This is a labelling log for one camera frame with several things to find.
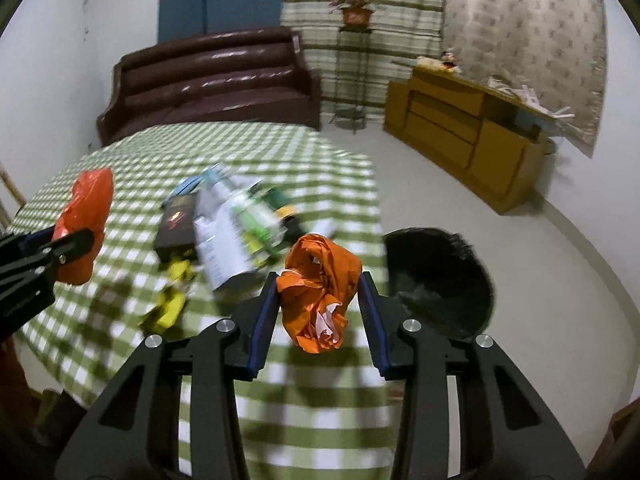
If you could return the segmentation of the orange plastic bag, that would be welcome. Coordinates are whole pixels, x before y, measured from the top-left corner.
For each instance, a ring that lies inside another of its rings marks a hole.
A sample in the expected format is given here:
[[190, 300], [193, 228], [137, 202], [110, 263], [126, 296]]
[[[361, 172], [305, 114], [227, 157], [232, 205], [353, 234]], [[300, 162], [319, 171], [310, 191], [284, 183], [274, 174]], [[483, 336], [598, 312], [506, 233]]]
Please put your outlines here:
[[288, 252], [277, 277], [282, 324], [303, 352], [341, 348], [361, 272], [357, 256], [320, 234], [302, 236]]
[[85, 255], [60, 267], [59, 282], [82, 285], [90, 280], [94, 260], [104, 242], [104, 229], [113, 200], [113, 188], [113, 173], [110, 168], [83, 171], [74, 182], [70, 202], [55, 222], [52, 240], [88, 229], [92, 232], [94, 241]]

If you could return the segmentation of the yellow snack wrapper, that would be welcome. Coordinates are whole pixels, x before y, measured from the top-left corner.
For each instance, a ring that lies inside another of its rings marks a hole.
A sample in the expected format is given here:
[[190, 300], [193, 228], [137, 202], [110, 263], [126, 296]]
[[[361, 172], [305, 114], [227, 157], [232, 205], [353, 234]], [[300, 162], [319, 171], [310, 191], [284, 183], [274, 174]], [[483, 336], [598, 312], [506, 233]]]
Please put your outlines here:
[[192, 262], [173, 258], [168, 264], [168, 282], [156, 297], [156, 303], [142, 316], [140, 328], [145, 336], [163, 336], [179, 321], [186, 307], [195, 278]]

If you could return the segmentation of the dark brown box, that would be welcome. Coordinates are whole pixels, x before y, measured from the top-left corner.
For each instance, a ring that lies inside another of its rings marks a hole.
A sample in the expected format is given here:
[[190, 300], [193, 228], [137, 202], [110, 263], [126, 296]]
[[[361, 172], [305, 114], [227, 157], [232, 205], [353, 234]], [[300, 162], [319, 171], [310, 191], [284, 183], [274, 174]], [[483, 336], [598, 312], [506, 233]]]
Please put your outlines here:
[[171, 197], [166, 203], [153, 244], [160, 262], [196, 259], [193, 221], [197, 201], [198, 194], [190, 193]]

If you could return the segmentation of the white paper bag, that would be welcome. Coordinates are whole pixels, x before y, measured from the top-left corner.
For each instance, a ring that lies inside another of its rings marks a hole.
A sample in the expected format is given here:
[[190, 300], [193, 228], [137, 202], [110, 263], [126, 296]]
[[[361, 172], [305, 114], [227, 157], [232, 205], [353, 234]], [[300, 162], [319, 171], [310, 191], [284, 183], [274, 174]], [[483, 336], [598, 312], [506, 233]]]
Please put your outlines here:
[[281, 220], [242, 179], [223, 164], [202, 173], [194, 214], [198, 260], [214, 292], [247, 292], [278, 258]]

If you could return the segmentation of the green roll with yellow band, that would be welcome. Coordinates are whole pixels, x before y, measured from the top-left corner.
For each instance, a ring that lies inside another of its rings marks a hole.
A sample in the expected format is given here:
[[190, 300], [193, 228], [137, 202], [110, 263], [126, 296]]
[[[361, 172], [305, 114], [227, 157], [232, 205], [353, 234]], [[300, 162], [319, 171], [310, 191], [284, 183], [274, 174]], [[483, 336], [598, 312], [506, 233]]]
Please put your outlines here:
[[273, 209], [284, 226], [284, 239], [295, 244], [306, 234], [300, 224], [296, 209], [291, 201], [278, 188], [268, 188], [265, 192], [265, 201]]

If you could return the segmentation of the black trash bin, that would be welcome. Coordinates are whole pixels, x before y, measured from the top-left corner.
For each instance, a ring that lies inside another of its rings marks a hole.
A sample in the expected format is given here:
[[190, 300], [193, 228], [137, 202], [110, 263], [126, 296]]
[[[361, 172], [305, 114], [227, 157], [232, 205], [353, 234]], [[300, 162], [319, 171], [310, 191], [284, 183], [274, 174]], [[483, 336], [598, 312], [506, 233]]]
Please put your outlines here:
[[388, 292], [405, 311], [455, 340], [483, 333], [495, 287], [473, 247], [458, 233], [407, 228], [384, 236]]

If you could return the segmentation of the green checkered tablecloth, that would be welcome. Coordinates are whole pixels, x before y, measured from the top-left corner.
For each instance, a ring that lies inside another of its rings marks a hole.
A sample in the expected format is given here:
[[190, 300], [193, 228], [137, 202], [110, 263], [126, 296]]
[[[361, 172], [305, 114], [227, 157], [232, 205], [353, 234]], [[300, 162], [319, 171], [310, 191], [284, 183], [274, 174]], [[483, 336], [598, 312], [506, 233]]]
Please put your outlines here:
[[[211, 200], [205, 262], [196, 270], [178, 337], [201, 333], [252, 296], [288, 250], [257, 244], [242, 256], [235, 214], [253, 186], [280, 192], [306, 232], [357, 256], [378, 289], [387, 284], [378, 190], [367, 156], [342, 150], [311, 128], [242, 122], [147, 128], [72, 162], [17, 214], [16, 232], [50, 226], [84, 171], [107, 168], [114, 195], [93, 274], [81, 286], [56, 285], [55, 302], [17, 340], [79, 403], [92, 403], [142, 341], [142, 320], [169, 282], [154, 240], [160, 205], [190, 177], [220, 174], [224, 197]], [[235, 386], [248, 471], [254, 479], [386, 479], [394, 459], [392, 411], [373, 367], [358, 304], [349, 304], [340, 348], [310, 354], [282, 326], [265, 368]]]

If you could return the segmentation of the wooden sideboard cabinet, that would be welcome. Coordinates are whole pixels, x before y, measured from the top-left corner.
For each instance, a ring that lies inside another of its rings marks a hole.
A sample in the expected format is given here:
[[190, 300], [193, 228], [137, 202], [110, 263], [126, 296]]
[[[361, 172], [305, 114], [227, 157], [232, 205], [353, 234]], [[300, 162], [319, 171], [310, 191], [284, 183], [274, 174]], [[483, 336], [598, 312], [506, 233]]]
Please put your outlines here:
[[497, 214], [532, 198], [554, 125], [518, 99], [426, 67], [387, 85], [384, 130]]

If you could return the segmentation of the dark brown leather sofa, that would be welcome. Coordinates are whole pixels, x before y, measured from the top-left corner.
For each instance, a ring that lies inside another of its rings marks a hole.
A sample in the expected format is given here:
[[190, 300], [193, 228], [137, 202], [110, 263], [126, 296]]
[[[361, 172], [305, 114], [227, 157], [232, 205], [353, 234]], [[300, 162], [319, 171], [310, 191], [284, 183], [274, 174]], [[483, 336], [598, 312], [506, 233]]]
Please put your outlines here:
[[96, 120], [104, 146], [153, 126], [275, 122], [321, 127], [321, 75], [285, 26], [214, 32], [129, 53]]

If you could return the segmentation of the papers on cabinet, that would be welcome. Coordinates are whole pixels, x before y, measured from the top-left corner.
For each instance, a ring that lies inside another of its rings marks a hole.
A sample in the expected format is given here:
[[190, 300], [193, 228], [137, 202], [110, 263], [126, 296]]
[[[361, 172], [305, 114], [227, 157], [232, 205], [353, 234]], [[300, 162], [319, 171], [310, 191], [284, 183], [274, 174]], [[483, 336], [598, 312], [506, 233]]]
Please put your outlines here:
[[520, 88], [514, 88], [510, 82], [495, 75], [488, 77], [488, 87], [501, 93], [503, 96], [514, 98], [520, 101], [525, 107], [550, 117], [553, 120], [572, 119], [575, 114], [569, 106], [563, 106], [558, 110], [549, 110], [543, 106], [538, 99], [534, 88], [530, 88], [527, 84], [522, 84]]

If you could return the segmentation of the small toy figure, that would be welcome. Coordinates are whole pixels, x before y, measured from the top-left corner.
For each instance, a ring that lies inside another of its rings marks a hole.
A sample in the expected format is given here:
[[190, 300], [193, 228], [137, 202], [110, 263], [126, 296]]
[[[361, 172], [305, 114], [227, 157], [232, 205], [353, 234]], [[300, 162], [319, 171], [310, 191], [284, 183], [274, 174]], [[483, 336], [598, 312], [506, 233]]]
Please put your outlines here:
[[453, 50], [445, 50], [442, 52], [440, 64], [442, 64], [442, 70], [447, 73], [456, 74], [460, 72], [459, 60]]

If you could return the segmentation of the black metal plant stand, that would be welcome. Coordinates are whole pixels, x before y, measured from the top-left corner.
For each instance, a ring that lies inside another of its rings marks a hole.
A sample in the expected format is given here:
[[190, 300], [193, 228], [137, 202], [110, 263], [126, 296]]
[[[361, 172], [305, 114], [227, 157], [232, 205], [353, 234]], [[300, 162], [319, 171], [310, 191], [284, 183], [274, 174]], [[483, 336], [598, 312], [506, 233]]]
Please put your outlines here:
[[331, 122], [352, 134], [367, 125], [371, 35], [366, 25], [343, 25], [336, 34]]

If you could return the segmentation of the striped green curtain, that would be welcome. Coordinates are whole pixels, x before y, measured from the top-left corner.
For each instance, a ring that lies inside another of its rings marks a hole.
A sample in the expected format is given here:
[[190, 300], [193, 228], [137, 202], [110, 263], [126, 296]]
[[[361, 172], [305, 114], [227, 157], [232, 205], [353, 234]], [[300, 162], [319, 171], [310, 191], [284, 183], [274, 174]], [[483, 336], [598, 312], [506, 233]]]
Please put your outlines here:
[[[336, 34], [342, 14], [331, 0], [283, 0], [281, 23], [302, 36], [307, 65], [321, 75], [322, 110], [332, 112]], [[381, 115], [387, 84], [406, 80], [406, 64], [418, 56], [442, 53], [445, 0], [372, 0], [374, 13], [368, 76], [367, 112]]]

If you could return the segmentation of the potted plant terracotta pot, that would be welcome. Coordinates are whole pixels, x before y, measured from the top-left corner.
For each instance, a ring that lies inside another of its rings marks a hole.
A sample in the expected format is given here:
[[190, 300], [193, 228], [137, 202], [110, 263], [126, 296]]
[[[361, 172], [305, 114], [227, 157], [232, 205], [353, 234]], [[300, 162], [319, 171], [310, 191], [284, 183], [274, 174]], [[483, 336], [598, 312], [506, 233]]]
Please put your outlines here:
[[372, 0], [331, 0], [329, 7], [340, 12], [343, 24], [351, 28], [368, 28], [374, 13]]

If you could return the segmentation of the beige patterned wall cloth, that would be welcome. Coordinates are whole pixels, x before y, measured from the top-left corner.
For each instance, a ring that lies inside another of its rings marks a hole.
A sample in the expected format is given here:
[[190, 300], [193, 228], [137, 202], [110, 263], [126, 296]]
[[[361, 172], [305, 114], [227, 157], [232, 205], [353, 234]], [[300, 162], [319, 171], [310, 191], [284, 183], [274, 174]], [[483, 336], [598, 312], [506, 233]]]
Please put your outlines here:
[[593, 151], [608, 70], [603, 0], [446, 0], [442, 41], [463, 76], [535, 91], [562, 113], [562, 133]]

